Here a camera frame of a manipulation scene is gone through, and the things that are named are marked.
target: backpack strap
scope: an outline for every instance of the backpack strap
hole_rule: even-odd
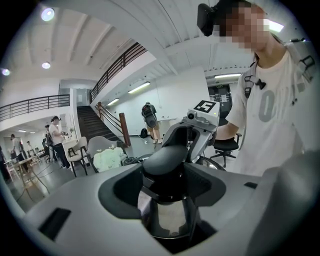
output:
[[[243,73],[242,76],[242,84],[244,85],[244,94],[245,97],[248,99],[251,93],[251,89],[254,85],[259,86],[260,90],[262,90],[266,83],[262,82],[259,78],[256,77],[256,69],[257,69],[257,62],[251,64],[250,69]]]
[[[297,77],[303,76],[309,83],[316,72],[315,51],[310,41],[292,41],[285,45],[298,69]]]

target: white t-shirt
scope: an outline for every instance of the white t-shirt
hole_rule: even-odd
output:
[[[15,152],[16,156],[19,156],[21,153],[20,139],[14,138],[12,140],[12,145],[13,145],[13,151]]]
[[[60,133],[59,129],[52,123],[49,126],[49,133],[51,135],[53,145],[57,145],[59,143],[62,143],[62,141],[64,139],[62,138],[62,136],[59,136],[59,137],[58,136],[54,136],[54,131],[56,131],[57,133]]]
[[[239,128],[246,125],[243,144],[234,163],[234,172],[262,176],[303,150],[302,141],[289,118],[292,101],[299,98],[308,82],[296,79],[296,65],[287,51],[270,68],[256,67],[256,77],[266,83],[261,90],[254,85],[245,96],[242,76],[232,109],[226,119]]]

